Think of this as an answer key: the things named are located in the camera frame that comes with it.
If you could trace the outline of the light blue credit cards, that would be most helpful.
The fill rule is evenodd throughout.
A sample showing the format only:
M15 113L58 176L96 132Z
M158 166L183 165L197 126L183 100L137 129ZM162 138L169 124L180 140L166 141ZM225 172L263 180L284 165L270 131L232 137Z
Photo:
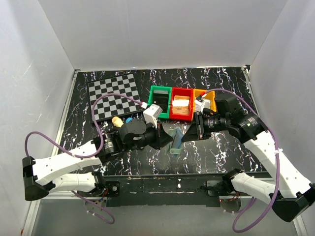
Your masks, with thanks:
M182 152L182 148L183 148L182 141L181 141L182 137L183 137L183 134L181 130L177 129L173 138L173 143L170 148L171 154L179 155Z

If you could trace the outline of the grey-green card holder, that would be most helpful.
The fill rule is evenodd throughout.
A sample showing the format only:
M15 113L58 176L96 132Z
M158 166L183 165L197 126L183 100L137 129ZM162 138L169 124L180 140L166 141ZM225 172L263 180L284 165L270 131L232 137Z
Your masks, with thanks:
M182 143L182 138L184 134L180 128L171 129L168 134L173 138L173 141L166 146L166 151L172 155L179 155L182 153L184 145Z

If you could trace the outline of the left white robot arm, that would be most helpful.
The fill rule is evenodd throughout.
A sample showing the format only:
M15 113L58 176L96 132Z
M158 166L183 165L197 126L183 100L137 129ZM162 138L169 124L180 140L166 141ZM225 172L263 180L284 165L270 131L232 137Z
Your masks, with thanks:
M131 119L124 123L119 117L114 117L112 121L113 130L70 153L43 159L23 158L26 201L39 200L59 191L82 191L95 197L101 196L106 188L101 173L74 174L74 171L120 159L127 152L146 146L161 149L173 141L160 122L152 124Z

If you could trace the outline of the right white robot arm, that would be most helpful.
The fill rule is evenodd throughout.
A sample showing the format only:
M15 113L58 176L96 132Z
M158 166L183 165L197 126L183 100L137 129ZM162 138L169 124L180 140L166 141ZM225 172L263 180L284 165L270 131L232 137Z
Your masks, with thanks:
M315 185L288 160L271 130L254 112L246 114L237 97L223 93L215 98L216 111L204 108L193 115L182 142L206 140L214 132L227 131L252 152L275 181L266 183L234 169L210 187L227 195L251 195L266 204L283 221L291 222L315 202Z

